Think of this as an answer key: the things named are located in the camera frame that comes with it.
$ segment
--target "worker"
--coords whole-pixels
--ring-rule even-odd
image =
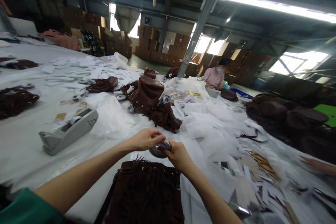
[[[207,69],[202,79],[202,81],[206,83],[205,86],[221,90],[223,88],[225,72],[227,72],[230,65],[231,60],[229,58],[223,58],[218,62],[216,67]]]
[[[304,156],[300,156],[303,160],[300,160],[302,163],[309,165],[321,172],[328,174],[331,177],[336,177],[336,166],[331,166],[329,164],[323,163],[316,159],[310,159]]]
[[[0,212],[0,223],[62,223],[63,215],[121,158],[133,151],[148,150],[165,139],[158,129],[143,129],[102,154],[60,174],[35,191],[24,189]],[[169,140],[169,143],[172,150],[162,151],[193,184],[212,223],[242,224],[193,163],[184,145],[173,140]]]

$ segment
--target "ceiling light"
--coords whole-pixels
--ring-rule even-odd
[[[303,16],[307,18],[317,19],[330,23],[336,23],[336,15],[332,13],[321,12],[317,10],[306,9],[297,6],[291,6],[278,2],[272,2],[267,0],[228,0],[238,2],[242,4],[257,6],[260,8],[276,10],[279,12],[285,12],[293,15]]]

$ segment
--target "yellow label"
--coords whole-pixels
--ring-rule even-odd
[[[201,97],[202,96],[200,93],[194,93],[193,91],[189,91],[189,95],[195,96],[195,97]]]

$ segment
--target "floor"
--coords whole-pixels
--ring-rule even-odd
[[[128,60],[128,65],[131,66],[131,67],[137,67],[137,68],[140,68],[140,69],[145,69],[146,67],[150,68],[151,70],[155,70],[155,71],[158,71],[160,74],[162,75],[165,75],[169,69],[171,68],[170,66],[164,66],[164,65],[160,65],[160,64],[157,64],[155,62],[152,62],[152,61],[147,61],[147,60],[144,60],[144,59],[141,59],[139,58],[138,56],[135,56],[134,54],[132,54],[132,58],[130,58]],[[256,96],[257,94],[260,94],[260,93],[263,93],[263,92],[260,92],[260,91],[256,91],[256,90],[253,90],[253,89],[250,89],[250,88],[247,88],[247,87],[244,87],[244,86],[240,86],[240,85],[237,85],[237,84],[233,84],[233,85],[230,85],[231,88],[237,88],[251,96]]]
[[[160,65],[155,62],[152,62],[152,61],[141,59],[138,56],[135,56],[134,54],[132,54],[132,58],[128,60],[128,65],[131,67],[137,67],[140,69],[145,69],[146,67],[148,67],[149,69],[155,70],[162,75],[166,75],[166,73],[171,68],[170,66],[164,66],[164,65]]]

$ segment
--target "green sleeve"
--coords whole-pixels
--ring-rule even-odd
[[[0,212],[0,223],[62,223],[63,215],[39,196],[25,188]]]

